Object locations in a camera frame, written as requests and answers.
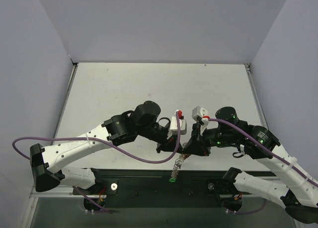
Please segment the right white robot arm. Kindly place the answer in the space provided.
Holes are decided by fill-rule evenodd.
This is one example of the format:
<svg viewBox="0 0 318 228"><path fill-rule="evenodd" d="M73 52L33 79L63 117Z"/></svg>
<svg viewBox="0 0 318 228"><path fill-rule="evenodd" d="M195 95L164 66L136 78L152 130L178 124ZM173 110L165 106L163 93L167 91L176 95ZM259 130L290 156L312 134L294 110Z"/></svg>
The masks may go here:
<svg viewBox="0 0 318 228"><path fill-rule="evenodd" d="M279 139L263 126L240 120L236 110L227 106L219 109L215 118L200 106L192 111L195 124L183 153L208 156L212 147L237 148L233 157L245 155L267 167L279 183L263 180L231 167L222 178L224 189L235 189L271 201L304 223L318 222L318 182L310 176L295 157L290 156Z"/></svg>

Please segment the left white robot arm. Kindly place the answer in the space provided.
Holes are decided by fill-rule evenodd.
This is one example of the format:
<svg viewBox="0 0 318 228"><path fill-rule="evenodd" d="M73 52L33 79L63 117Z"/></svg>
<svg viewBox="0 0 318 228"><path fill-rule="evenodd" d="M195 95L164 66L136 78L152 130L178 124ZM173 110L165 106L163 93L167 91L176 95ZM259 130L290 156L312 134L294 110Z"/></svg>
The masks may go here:
<svg viewBox="0 0 318 228"><path fill-rule="evenodd" d="M165 126L159 124L161 108L153 101L112 116L85 134L52 146L30 147L30 165L35 190L45 192L59 185L76 186L91 194L101 190L102 182L92 168L70 164L95 152L133 142L138 136L156 142L176 154L181 150L180 136L187 132L182 111L177 110Z"/></svg>

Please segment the large metal keyring with keys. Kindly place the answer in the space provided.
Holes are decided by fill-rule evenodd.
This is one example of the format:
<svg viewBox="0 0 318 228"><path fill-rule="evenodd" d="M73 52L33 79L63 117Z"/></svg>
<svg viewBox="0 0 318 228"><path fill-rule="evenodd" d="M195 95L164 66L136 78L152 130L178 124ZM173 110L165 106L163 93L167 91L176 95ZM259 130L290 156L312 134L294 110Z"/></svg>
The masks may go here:
<svg viewBox="0 0 318 228"><path fill-rule="evenodd" d="M177 179L178 173L182 167L182 164L184 161L190 157L190 154L180 154L179 157L176 159L172 172L171 172L171 177L169 179L170 183L174 183Z"/></svg>

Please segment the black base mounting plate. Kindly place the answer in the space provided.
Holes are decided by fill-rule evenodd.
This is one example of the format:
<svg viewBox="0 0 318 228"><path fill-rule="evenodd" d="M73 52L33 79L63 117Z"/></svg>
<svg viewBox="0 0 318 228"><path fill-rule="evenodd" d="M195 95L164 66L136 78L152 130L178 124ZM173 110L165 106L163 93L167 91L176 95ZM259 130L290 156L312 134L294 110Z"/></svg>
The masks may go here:
<svg viewBox="0 0 318 228"><path fill-rule="evenodd" d="M240 209L247 195L224 181L223 171L180 171L174 182L169 170L96 169L97 184L73 190L96 196L105 208L228 208Z"/></svg>

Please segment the aluminium frame rail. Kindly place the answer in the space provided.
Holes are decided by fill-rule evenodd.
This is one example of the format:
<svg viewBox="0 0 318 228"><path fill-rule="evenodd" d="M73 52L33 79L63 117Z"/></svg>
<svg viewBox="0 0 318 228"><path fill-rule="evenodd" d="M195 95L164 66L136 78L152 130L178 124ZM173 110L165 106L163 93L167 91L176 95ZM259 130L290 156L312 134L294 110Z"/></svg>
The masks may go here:
<svg viewBox="0 0 318 228"><path fill-rule="evenodd" d="M251 73L246 65L79 63L63 113L57 137L74 136L93 128L101 120L152 100L163 116L181 109L192 123L196 106L213 115L232 106L239 117L251 124L266 125ZM42 194L31 222L33 228L269 228L277 227L273 203L246 196L243 211L226 214L222 208L120 208L114 214L87 214L83 199L68 187Z"/></svg>

